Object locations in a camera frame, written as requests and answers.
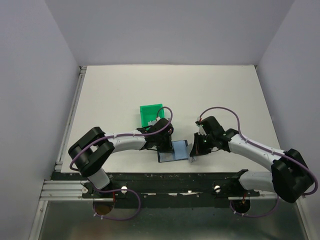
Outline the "blue leather card holder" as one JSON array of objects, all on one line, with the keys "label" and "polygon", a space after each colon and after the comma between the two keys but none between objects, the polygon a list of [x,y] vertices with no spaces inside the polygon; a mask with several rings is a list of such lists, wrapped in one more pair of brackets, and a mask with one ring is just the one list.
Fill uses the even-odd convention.
[{"label": "blue leather card holder", "polygon": [[178,140],[173,141],[173,153],[174,153],[174,160],[173,161],[166,161],[166,162],[160,162],[160,152],[157,152],[158,162],[159,163],[167,163],[167,162],[175,162],[175,161],[181,161],[181,160],[188,160],[189,154],[187,152],[187,146],[188,146],[187,140]]}]

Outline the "green plastic bin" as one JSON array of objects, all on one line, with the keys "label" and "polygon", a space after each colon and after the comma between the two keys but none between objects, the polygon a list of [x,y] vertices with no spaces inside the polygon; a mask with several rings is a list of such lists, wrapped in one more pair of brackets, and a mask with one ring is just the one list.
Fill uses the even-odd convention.
[{"label": "green plastic bin", "polygon": [[142,105],[139,107],[141,126],[149,126],[149,122],[155,121],[157,117],[164,118],[165,113],[162,103],[152,105]]}]

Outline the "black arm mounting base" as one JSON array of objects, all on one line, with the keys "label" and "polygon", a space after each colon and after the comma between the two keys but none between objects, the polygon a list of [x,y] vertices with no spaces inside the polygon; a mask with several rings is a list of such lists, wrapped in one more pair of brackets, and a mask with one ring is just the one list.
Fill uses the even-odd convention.
[{"label": "black arm mounting base", "polygon": [[114,203],[119,209],[227,208],[229,199],[260,194],[245,190],[238,179],[243,171],[225,173],[111,173],[110,184],[100,193],[86,182],[84,199]]}]

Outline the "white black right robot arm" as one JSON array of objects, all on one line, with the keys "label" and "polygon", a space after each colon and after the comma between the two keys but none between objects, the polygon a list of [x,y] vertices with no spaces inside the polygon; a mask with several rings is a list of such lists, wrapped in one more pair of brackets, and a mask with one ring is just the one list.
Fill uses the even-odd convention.
[{"label": "white black right robot arm", "polygon": [[245,157],[264,167],[265,172],[247,169],[238,172],[230,183],[230,191],[241,196],[249,190],[276,193],[282,200],[294,203],[315,183],[302,155],[295,149],[283,151],[260,145],[245,138],[239,130],[225,130],[214,116],[196,121],[190,157],[204,156],[214,149]]}]

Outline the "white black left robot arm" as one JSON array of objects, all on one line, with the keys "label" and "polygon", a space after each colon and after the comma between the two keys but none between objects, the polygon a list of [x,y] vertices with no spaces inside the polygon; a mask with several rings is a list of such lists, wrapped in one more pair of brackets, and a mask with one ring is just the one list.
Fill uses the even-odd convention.
[{"label": "white black left robot arm", "polygon": [[96,126],[69,148],[68,154],[72,159],[70,165],[75,165],[75,170],[94,185],[93,191],[104,198],[110,194],[111,181],[102,166],[111,154],[127,150],[148,150],[153,147],[159,152],[171,152],[173,132],[173,125],[165,118],[129,133],[113,134],[110,138]]}]

